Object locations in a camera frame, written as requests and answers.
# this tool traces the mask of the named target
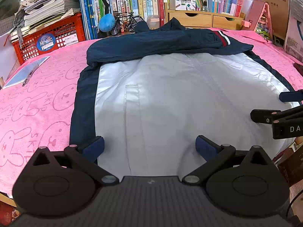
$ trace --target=wooden shelf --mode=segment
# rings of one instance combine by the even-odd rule
[[[167,10],[168,13],[196,13],[196,14],[210,14],[210,15],[215,15],[215,16],[221,16],[221,17],[225,17],[225,18],[231,18],[231,19],[241,19],[243,20],[245,17],[244,13],[240,14],[240,17],[235,17],[235,16],[231,16],[228,14],[222,14],[222,13],[210,13],[210,12],[205,12],[205,11],[191,11],[191,10],[171,10],[168,9]]]
[[[230,30],[241,30],[241,21],[244,20],[245,14],[241,13],[240,17],[227,14],[210,13],[204,11],[188,10],[171,10],[165,3],[165,21],[168,22],[175,17],[181,25],[191,28],[222,28]]]

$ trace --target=label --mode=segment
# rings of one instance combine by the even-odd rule
[[[40,51],[48,51],[55,45],[56,39],[53,34],[47,33],[39,37],[37,41],[37,48]]]
[[[72,35],[69,35],[67,37],[64,37],[62,38],[63,41],[65,41],[66,43],[66,46],[68,45],[72,45],[72,44],[75,44],[75,43],[78,43],[78,37],[77,37],[77,34],[72,34]]]

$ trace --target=notebook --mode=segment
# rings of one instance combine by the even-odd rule
[[[20,71],[16,73],[16,75],[14,75],[8,82],[5,83],[3,89],[14,86],[18,83],[22,83],[31,72],[31,70],[33,70],[35,67],[41,66],[42,63],[45,62],[49,57],[50,56],[40,58],[39,60],[35,60],[34,62],[24,66]]]

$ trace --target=cardboard box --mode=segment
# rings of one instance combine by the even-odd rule
[[[169,0],[171,10],[196,10],[196,0]]]
[[[272,33],[285,40],[288,24],[289,1],[288,0],[263,0],[269,4],[272,17]]]
[[[303,23],[300,24],[300,29],[303,32]],[[290,54],[299,61],[303,62],[303,40],[298,30],[297,21],[291,15],[291,11],[289,15],[284,50],[287,52],[287,54]]]

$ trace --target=plastic container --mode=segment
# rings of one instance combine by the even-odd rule
[[[40,54],[85,41],[81,13],[58,21],[46,28],[23,38],[22,48],[19,41],[13,42],[20,65]]]
[[[158,15],[149,15],[147,17],[147,25],[151,30],[158,29],[160,27],[160,18]]]

